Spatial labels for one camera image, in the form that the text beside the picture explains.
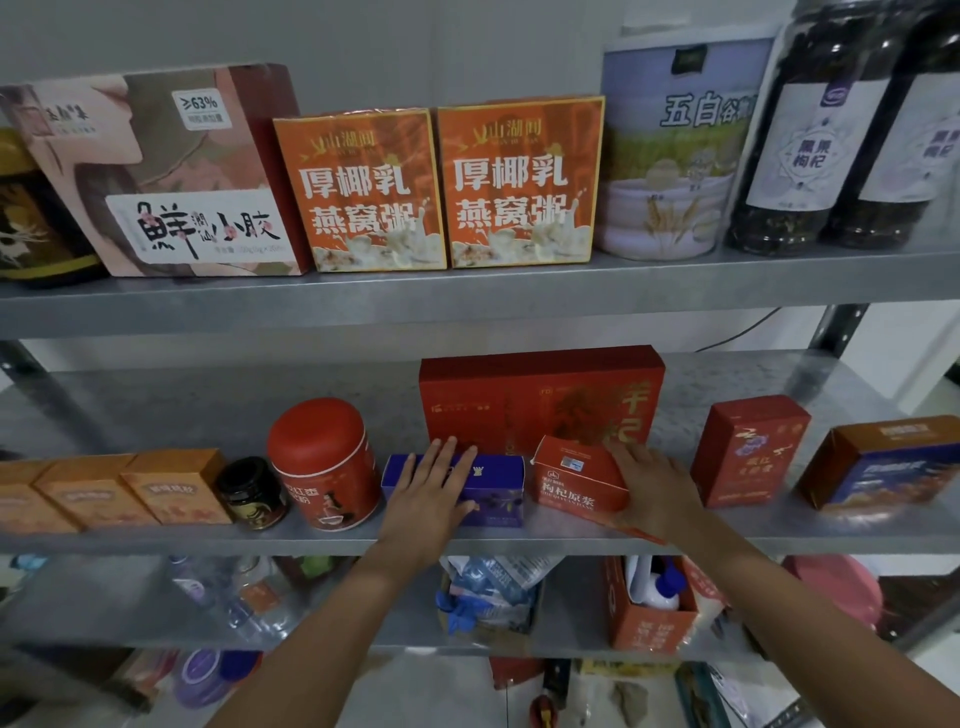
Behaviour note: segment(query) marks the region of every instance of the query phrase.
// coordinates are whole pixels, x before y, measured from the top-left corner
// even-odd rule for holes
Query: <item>person's right hand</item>
[[[616,525],[671,542],[678,523],[703,511],[696,484],[676,459],[637,443],[610,440],[606,447],[630,490],[630,505],[616,514]]]

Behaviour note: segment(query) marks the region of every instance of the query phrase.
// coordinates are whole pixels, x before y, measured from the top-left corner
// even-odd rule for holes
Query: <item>black cable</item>
[[[767,314],[766,316],[764,316],[762,319],[760,319],[759,321],[757,321],[757,322],[756,322],[755,324],[753,324],[751,327],[744,328],[742,331],[740,331],[740,333],[737,333],[737,334],[735,334],[734,336],[731,336],[729,339],[724,339],[723,341],[718,341],[716,344],[710,344],[708,347],[703,347],[702,349],[698,349],[698,350],[697,350],[696,352],[694,352],[694,353],[705,352],[707,349],[716,349],[717,347],[722,347],[724,344],[729,344],[729,343],[730,343],[731,341],[733,341],[734,339],[739,339],[739,338],[740,338],[741,336],[743,336],[744,334],[748,334],[748,333],[750,333],[751,331],[753,331],[756,327],[758,327],[760,324],[762,324],[764,321],[766,321],[767,319],[769,319],[771,316],[773,316],[775,313],[777,313],[777,311],[779,311],[779,310],[781,310],[781,309],[782,309],[782,306],[777,306],[776,308],[774,308],[774,310],[772,310],[770,313],[768,313],[768,314]]]

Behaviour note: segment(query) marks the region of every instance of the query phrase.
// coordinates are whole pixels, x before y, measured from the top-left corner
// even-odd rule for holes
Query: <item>gray shelf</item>
[[[847,366],[817,352],[668,354],[651,443],[689,463],[711,404],[785,393],[813,415],[787,476],[792,484],[834,425],[902,413]],[[228,457],[262,454],[287,407],[335,395],[353,402],[382,465],[426,444],[416,363],[61,374],[21,381],[0,394],[0,443],[29,457],[220,447]],[[664,553],[657,546],[528,503],[523,528],[462,528],[448,553],[603,555]],[[787,490],[765,506],[720,511],[772,555],[958,553],[960,488],[925,506],[874,519],[817,513]],[[310,528],[299,513],[266,531],[234,526],[108,529],[70,535],[0,536],[0,552],[47,554],[358,555],[381,515],[340,533]]]
[[[0,340],[554,318],[960,298],[941,232],[904,252],[816,246],[799,258],[718,249],[640,263],[263,279],[106,279],[58,291],[0,286]]]
[[[573,557],[550,573],[531,635],[530,654],[604,660],[633,656],[644,662],[677,659],[609,648],[601,569],[600,559]],[[310,595],[311,606],[323,603],[345,573],[345,569],[340,569],[323,582]],[[443,632],[434,607],[440,580],[440,567],[434,567],[411,583],[384,619],[373,641],[373,652],[491,654],[482,644],[471,643],[462,635],[448,637]],[[241,639],[202,612],[169,581],[162,559],[145,556],[55,558],[0,616],[0,643],[183,649],[276,646],[273,642]],[[726,630],[723,639],[712,632],[698,635],[683,648],[680,659],[744,662],[761,658],[749,647],[742,630],[733,626]]]

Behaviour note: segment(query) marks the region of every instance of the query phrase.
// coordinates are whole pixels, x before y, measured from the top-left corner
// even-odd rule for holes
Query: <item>small red box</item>
[[[431,439],[532,455],[543,435],[646,442],[663,372],[647,346],[424,359],[420,398]]]
[[[534,455],[532,496],[540,505],[609,527],[614,527],[613,515],[630,503],[630,491],[605,448],[549,435],[540,440]],[[635,528],[619,530],[663,543]]]
[[[772,498],[809,423],[809,413],[786,395],[714,404],[690,468],[704,504],[751,505]]]
[[[674,564],[677,569],[684,568],[679,557],[674,559]],[[634,604],[630,600],[623,575],[622,556],[604,558],[604,581],[607,585],[605,591],[610,646],[613,649],[674,654],[693,629],[693,623],[699,614],[696,597],[689,583],[686,589],[680,592],[680,609],[676,612],[665,612],[662,609]]]

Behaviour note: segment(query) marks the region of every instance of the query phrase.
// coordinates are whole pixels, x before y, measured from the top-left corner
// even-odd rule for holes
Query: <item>white label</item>
[[[36,89],[39,108],[23,107],[20,112],[24,127],[35,136],[97,136],[99,130],[90,117],[90,109],[80,101]]]
[[[932,200],[960,147],[960,73],[929,73],[910,86],[860,199]]]
[[[203,132],[209,129],[230,129],[230,115],[224,97],[216,88],[191,88],[186,91],[173,91],[174,103],[183,126],[191,132]]]
[[[269,189],[107,195],[107,207],[145,263],[294,260]]]
[[[584,469],[584,461],[564,456],[564,459],[560,461],[560,467],[579,473]]]
[[[785,85],[747,205],[798,211],[833,207],[887,83]]]

